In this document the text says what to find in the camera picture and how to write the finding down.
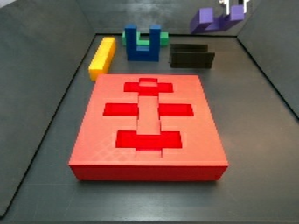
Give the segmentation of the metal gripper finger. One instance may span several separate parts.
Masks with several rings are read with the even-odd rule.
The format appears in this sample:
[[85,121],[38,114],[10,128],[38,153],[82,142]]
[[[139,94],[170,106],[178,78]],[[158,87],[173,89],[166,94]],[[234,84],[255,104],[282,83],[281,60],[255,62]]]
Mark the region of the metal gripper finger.
[[249,11],[249,7],[247,7],[249,2],[250,2],[250,0],[238,0],[238,4],[243,6],[243,12],[245,12],[245,14]]
[[230,0],[219,0],[219,5],[223,7],[226,14],[230,14]]

